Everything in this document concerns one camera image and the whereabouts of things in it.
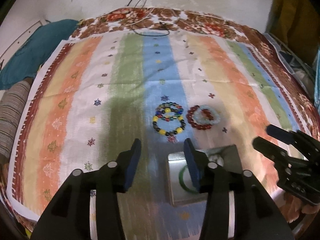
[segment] yellow bead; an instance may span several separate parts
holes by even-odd
[[[165,130],[161,129],[161,130],[159,131],[159,133],[160,133],[161,135],[165,135]]]

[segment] blue stripe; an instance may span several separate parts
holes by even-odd
[[[159,239],[173,240],[187,238],[189,233],[196,235],[202,226],[205,210],[205,202],[194,203],[188,206],[173,207],[169,204],[167,159],[168,154],[183,151],[183,142],[191,138],[196,145],[192,127],[178,134],[176,143],[167,141],[166,136],[161,136],[152,127],[152,118],[155,115],[155,108],[163,103],[162,96],[168,96],[169,101],[176,102],[184,109],[184,115],[188,110],[188,103],[178,72],[177,65],[173,59],[170,41],[167,36],[143,38],[143,73],[145,86],[145,121],[148,138],[148,154],[151,160],[148,165],[150,174],[151,190],[153,200],[157,206],[156,226]],[[158,126],[167,131],[180,126],[178,120],[171,122],[158,121]],[[181,219],[181,214],[189,214],[186,220]]]
[[[254,58],[254,56],[252,55],[251,51],[249,51],[249,49],[244,44],[237,42],[237,45],[248,56],[249,60],[256,67],[256,69],[262,74],[262,76],[265,79],[265,81],[271,87],[272,91],[274,92],[274,94],[277,97],[278,102],[282,106],[283,110],[285,111],[285,113],[286,113],[286,115],[287,115],[287,117],[289,119],[289,122],[291,124],[292,130],[293,131],[300,130],[300,127],[299,127],[297,121],[295,120],[294,115],[293,115],[293,113],[292,113],[292,111],[291,111],[286,99],[284,98],[284,96],[280,92],[280,89],[278,88],[278,86],[273,82],[273,80],[270,77],[270,75],[268,74],[268,72],[264,70],[264,68]]]

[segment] multicolored beaded bracelet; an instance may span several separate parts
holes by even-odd
[[[173,135],[176,135],[178,133],[182,133],[182,131],[186,128],[186,123],[183,120],[183,116],[181,115],[181,116],[177,117],[177,119],[180,121],[181,126],[177,127],[175,130],[170,131],[170,132],[167,132],[166,130],[161,129],[161,128],[158,127],[157,121],[159,120],[159,118],[156,115],[152,119],[152,121],[153,121],[152,125],[153,125],[153,128],[156,130],[156,132],[160,133],[161,135],[173,136]]]
[[[193,128],[196,128],[197,130],[207,130],[210,129],[213,124],[220,122],[220,117],[213,108],[207,105],[195,105],[188,110],[187,120]]]
[[[174,115],[172,116],[164,116],[164,114],[168,114],[170,112],[173,112]],[[169,103],[163,103],[160,104],[156,108],[156,114],[158,118],[164,120],[164,121],[173,121],[177,119],[179,116],[181,116],[183,113],[183,108],[182,106],[178,105],[177,103],[169,102]]]

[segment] striped cushion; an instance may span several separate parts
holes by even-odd
[[[1,99],[0,104],[0,154],[10,158],[14,137],[28,99],[30,84],[20,81],[13,85]]]

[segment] floral blanket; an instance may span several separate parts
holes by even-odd
[[[185,138],[198,149],[236,144],[243,168],[252,170],[272,196],[279,191],[276,170],[252,148],[252,139],[266,138],[295,157],[300,153],[269,137],[265,126],[299,129],[319,139],[316,109],[264,36],[232,22],[216,24],[213,16],[207,23],[207,16],[195,16],[196,24],[184,19],[186,12],[165,12],[152,11],[159,21],[177,17],[176,23],[157,27],[150,20],[148,28],[156,30],[143,30],[145,36],[121,27],[130,24],[128,14],[140,11],[121,9],[83,21],[75,40],[61,42],[44,64],[31,88],[9,166],[7,195],[17,213],[37,221],[73,169],[97,170],[140,138],[133,186],[118,196],[126,238],[197,236],[205,202],[173,207],[166,194],[167,155],[180,152]],[[170,34],[160,36],[161,28]],[[204,35],[206,30],[213,35]],[[221,121],[210,130],[187,125],[176,136],[161,136],[153,130],[152,117],[160,103],[169,101],[185,112],[193,105],[212,106]],[[158,125],[171,130],[178,124]],[[95,192],[91,195],[96,239]]]

